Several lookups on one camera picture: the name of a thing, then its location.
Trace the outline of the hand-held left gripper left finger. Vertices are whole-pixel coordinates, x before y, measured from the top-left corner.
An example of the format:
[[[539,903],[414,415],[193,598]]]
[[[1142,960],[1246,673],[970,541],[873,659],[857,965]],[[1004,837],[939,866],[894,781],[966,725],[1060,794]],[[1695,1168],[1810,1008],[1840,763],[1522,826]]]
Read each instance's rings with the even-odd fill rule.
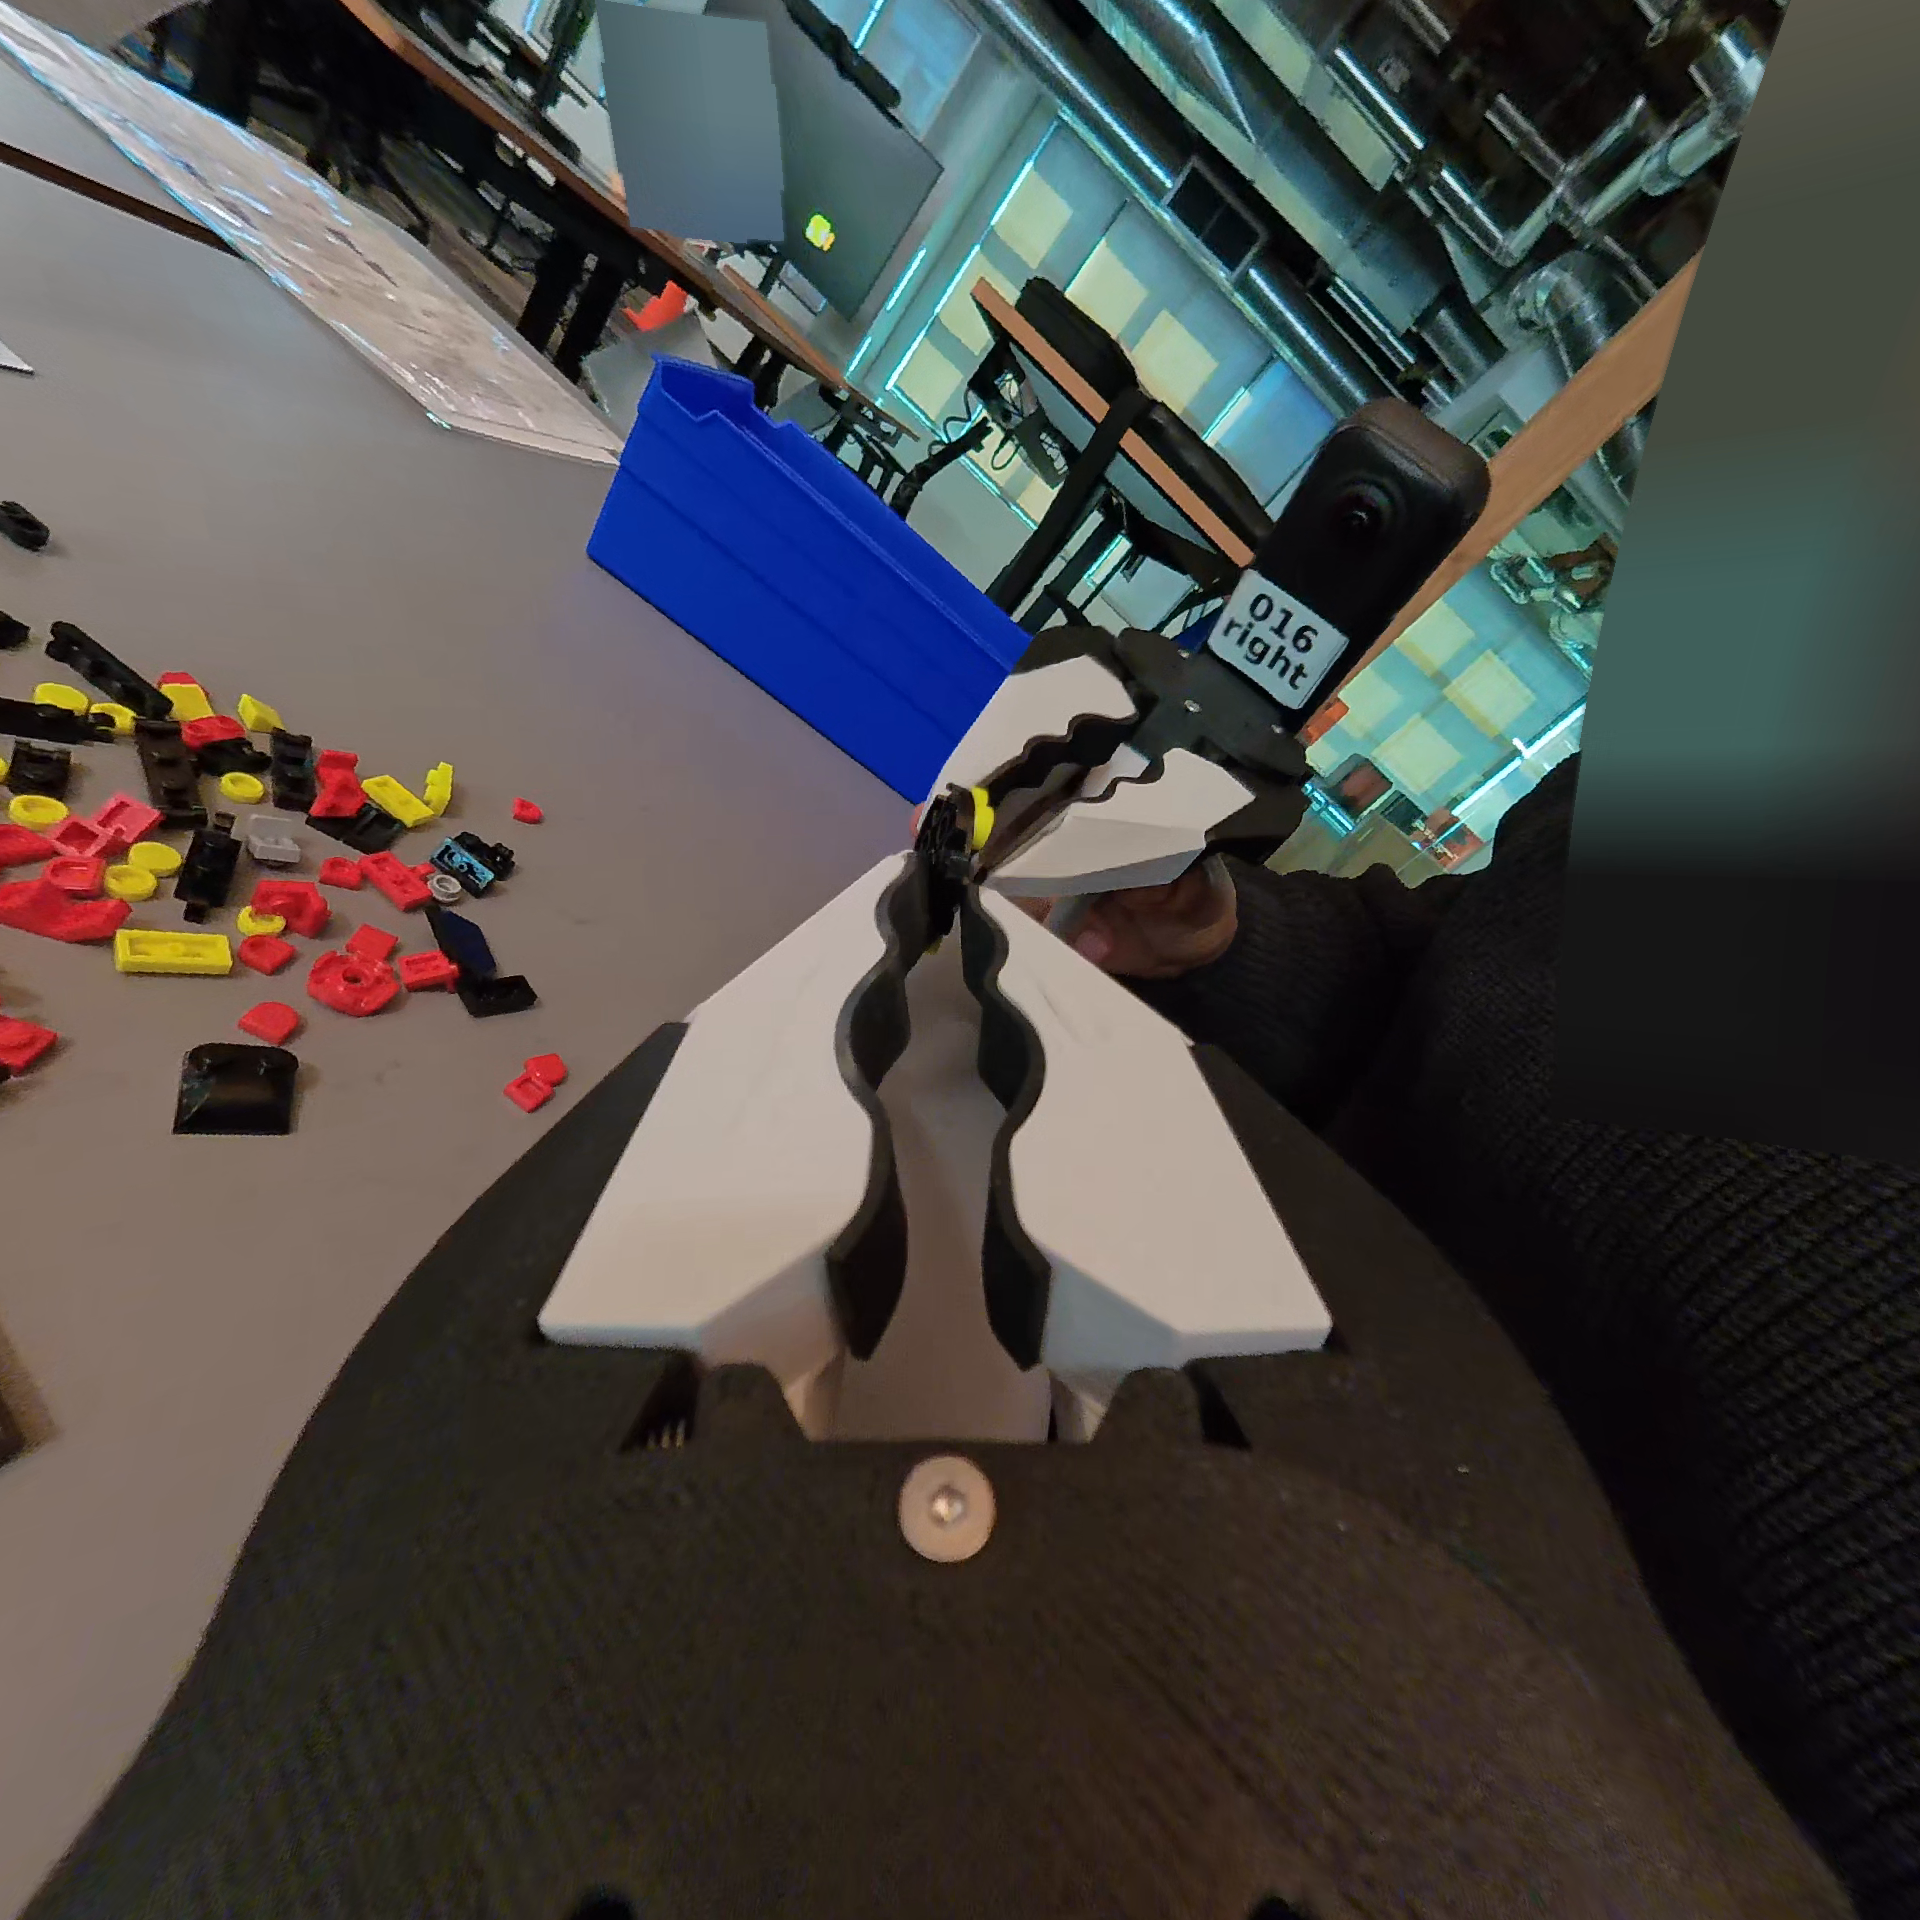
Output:
[[[537,1330],[574,1349],[683,1353],[769,1371],[806,1433],[827,1433],[873,1334],[833,1295],[830,1248],[892,1173],[878,1081],[905,1042],[889,854],[692,1008],[664,1075],[547,1295]],[[880,983],[880,1056],[848,1008]]]

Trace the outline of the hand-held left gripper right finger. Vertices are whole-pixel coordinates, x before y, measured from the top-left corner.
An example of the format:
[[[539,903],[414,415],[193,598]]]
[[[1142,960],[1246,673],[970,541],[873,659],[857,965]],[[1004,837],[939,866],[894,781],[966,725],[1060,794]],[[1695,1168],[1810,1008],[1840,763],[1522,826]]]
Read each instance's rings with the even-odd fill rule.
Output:
[[[1332,1315],[1187,1038],[995,894],[959,906],[999,1101],[982,1277],[998,1342],[1087,1442],[1121,1382],[1319,1353]]]

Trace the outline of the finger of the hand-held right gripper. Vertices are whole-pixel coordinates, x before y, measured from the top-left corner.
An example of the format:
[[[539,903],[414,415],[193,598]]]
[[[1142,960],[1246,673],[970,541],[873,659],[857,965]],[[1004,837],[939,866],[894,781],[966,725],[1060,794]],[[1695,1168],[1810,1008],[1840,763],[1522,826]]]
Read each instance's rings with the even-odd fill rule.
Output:
[[[1018,840],[1049,805],[1092,800],[1112,781],[1142,776],[1139,727],[1137,695],[1103,659],[1020,669],[952,747],[938,794],[948,784],[986,786],[998,809],[991,840]]]
[[[1044,806],[1040,824],[995,856],[993,889],[1016,899],[1064,899],[1177,879],[1206,856],[1211,829],[1256,794],[1234,770],[1188,749],[1168,751],[1152,774]]]

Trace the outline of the yellow black lego assembly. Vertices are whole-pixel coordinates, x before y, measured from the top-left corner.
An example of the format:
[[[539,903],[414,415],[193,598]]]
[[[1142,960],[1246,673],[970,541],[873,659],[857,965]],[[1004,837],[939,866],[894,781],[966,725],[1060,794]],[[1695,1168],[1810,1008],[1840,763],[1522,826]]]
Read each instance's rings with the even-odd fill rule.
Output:
[[[995,822],[998,809],[982,784],[948,784],[924,805],[914,840],[914,856],[927,881],[924,952],[936,952],[954,930]]]

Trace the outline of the person's right forearm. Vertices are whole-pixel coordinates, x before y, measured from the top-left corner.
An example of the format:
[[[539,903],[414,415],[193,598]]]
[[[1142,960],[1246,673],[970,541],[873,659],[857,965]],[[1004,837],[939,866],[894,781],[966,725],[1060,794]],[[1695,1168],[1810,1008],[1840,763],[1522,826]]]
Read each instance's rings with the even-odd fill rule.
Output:
[[[1406,883],[1385,866],[1234,862],[1236,933],[1167,1009],[1355,1162],[1494,1157],[1552,1115],[1580,766],[1502,815],[1475,873]]]

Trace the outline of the black lego slope brick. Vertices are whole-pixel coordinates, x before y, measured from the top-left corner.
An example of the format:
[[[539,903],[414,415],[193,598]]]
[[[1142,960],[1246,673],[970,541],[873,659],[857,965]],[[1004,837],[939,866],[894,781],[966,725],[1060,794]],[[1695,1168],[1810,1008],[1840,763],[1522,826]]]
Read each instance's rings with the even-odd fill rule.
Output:
[[[186,1050],[175,1135],[276,1138],[297,1126],[303,1063],[288,1047],[201,1042]]]

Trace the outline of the pile of loose lego pieces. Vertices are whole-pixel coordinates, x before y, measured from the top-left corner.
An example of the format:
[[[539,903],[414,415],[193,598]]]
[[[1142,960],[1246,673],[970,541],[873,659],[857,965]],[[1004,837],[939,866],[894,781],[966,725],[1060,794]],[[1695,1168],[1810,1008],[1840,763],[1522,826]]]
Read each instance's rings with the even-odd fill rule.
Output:
[[[121,977],[263,984],[304,1021],[423,995],[471,1019],[537,1008],[473,917],[520,854],[459,822],[451,759],[382,774],[251,691],[220,704],[68,616],[4,613],[4,653],[33,641],[39,680],[4,695],[4,933],[102,950]],[[399,999],[319,1005],[304,977],[326,950],[388,961]]]

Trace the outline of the person's right hand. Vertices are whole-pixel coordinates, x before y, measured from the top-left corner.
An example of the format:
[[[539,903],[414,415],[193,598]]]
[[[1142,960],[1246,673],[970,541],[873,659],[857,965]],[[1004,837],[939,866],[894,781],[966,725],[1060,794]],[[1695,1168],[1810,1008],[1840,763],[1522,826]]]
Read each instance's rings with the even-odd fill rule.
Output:
[[[1239,897],[1228,864],[1211,854],[1177,879],[1060,899],[1044,923],[1108,976],[1168,981],[1232,949]]]

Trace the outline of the blue plastic bin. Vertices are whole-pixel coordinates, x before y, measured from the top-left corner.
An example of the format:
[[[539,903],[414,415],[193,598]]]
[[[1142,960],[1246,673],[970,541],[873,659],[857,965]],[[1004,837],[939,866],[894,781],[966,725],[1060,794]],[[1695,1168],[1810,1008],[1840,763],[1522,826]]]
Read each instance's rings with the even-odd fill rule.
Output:
[[[659,355],[587,560],[924,800],[1030,634],[734,371]]]

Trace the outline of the wooden desk with black legs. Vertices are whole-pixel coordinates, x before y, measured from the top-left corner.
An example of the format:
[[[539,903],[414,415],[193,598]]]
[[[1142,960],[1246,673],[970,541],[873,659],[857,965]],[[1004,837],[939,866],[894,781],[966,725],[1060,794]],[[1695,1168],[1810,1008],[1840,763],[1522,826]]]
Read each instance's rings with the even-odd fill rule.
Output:
[[[1032,279],[970,293],[991,346],[967,381],[975,417],[955,448],[1016,453],[1049,487],[1036,530],[991,598],[1026,633],[1078,616],[1091,571],[1121,550],[1219,598],[1252,560],[1272,517],[1232,463],[1142,381],[1128,351],[1060,287]]]

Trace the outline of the wooden desk edge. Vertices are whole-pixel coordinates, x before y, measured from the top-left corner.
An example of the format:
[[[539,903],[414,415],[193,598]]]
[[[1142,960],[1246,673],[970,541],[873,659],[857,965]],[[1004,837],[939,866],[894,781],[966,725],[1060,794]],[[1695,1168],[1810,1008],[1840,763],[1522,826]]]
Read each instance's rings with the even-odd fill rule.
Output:
[[[1355,664],[1337,669],[1332,689],[1303,729],[1303,742],[1315,742],[1346,712],[1344,696],[1358,672],[1379,659],[1394,640],[1487,562],[1526,517],[1658,399],[1704,248],[1696,248],[1619,327],[1607,321],[1600,299],[1600,287],[1612,280],[1617,262],[1606,256],[1592,269],[1587,257],[1587,251],[1559,256],[1526,275],[1514,299],[1518,319],[1554,341],[1569,336],[1575,368],[1491,461],[1491,494],[1470,533],[1438,562],[1384,638],[1374,640]]]

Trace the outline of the black knit sweater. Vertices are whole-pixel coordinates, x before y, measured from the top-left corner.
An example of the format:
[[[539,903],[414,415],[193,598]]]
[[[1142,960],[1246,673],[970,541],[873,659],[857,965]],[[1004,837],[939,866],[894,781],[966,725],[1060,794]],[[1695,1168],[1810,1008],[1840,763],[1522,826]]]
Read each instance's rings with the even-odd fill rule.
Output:
[[[1744,1753],[1860,1914],[1918,1914],[1918,1181],[1551,1090],[1577,759],[1391,903],[1329,1138],[1495,1309]]]

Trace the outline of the dark monitor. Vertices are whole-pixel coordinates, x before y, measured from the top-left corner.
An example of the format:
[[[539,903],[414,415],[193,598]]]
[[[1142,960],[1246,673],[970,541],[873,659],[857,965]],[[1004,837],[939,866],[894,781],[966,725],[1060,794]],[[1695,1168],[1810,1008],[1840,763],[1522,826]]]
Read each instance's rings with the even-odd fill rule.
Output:
[[[780,1],[761,11],[780,109],[780,251],[850,319],[945,166],[898,115],[898,89],[827,16]]]

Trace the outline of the glossy printed sheet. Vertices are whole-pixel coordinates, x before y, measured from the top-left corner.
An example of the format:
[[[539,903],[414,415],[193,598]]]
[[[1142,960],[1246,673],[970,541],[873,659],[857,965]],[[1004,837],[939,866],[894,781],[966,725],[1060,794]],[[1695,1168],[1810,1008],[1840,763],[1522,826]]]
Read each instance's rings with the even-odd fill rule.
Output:
[[[295,159],[14,3],[4,62],[447,430],[616,466],[622,441],[439,259]]]

